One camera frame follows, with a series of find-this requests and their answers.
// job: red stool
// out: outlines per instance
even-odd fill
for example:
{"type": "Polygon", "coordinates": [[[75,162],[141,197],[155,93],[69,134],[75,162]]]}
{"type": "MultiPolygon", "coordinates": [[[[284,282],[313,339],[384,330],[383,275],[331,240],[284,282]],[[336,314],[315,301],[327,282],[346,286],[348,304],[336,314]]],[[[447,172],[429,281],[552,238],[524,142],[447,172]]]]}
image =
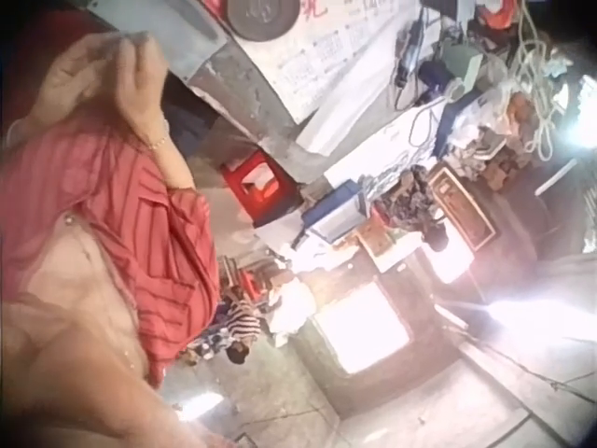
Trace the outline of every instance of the red stool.
{"type": "Polygon", "coordinates": [[[294,179],[260,149],[240,164],[223,165],[221,172],[255,227],[264,226],[302,204],[294,179]]]}

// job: bracelet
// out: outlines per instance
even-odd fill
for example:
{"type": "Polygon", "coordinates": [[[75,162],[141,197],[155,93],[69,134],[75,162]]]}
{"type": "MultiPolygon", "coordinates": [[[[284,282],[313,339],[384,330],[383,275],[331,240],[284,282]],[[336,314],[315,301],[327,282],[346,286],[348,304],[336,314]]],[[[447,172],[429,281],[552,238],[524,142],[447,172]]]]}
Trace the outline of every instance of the bracelet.
{"type": "Polygon", "coordinates": [[[166,140],[168,140],[168,137],[170,136],[170,123],[167,119],[164,119],[164,134],[165,135],[156,143],[149,144],[149,149],[155,151],[156,149],[160,148],[164,143],[166,143],[166,140]]]}

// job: wooden frame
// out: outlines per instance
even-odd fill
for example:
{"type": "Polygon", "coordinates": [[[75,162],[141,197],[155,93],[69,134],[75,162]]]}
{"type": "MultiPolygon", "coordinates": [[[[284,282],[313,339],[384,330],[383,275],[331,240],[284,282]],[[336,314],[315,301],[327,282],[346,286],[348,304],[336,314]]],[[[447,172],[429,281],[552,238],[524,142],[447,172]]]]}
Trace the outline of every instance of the wooden frame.
{"type": "Polygon", "coordinates": [[[429,186],[444,214],[473,252],[479,251],[497,236],[491,220],[446,165],[431,173],[429,186]]]}

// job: red striped shirt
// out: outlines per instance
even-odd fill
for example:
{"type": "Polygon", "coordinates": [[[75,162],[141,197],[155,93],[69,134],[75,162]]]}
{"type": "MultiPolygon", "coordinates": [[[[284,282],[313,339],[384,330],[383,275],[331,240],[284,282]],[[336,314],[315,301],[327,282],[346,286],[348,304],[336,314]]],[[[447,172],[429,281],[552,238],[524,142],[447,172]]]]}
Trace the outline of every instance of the red striped shirt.
{"type": "Polygon", "coordinates": [[[108,120],[81,113],[33,139],[0,172],[3,298],[16,297],[56,219],[89,222],[136,302],[158,386],[211,322],[219,300],[205,199],[168,190],[151,153],[108,120]]]}

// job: striped shirt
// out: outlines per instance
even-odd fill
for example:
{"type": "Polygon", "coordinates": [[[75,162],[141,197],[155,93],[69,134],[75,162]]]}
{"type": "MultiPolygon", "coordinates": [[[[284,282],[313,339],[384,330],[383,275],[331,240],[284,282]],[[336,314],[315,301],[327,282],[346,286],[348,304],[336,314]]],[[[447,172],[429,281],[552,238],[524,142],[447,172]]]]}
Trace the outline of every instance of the striped shirt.
{"type": "Polygon", "coordinates": [[[255,316],[255,309],[247,300],[232,302],[226,326],[230,336],[236,341],[244,338],[256,339],[261,334],[261,325],[255,316]]]}

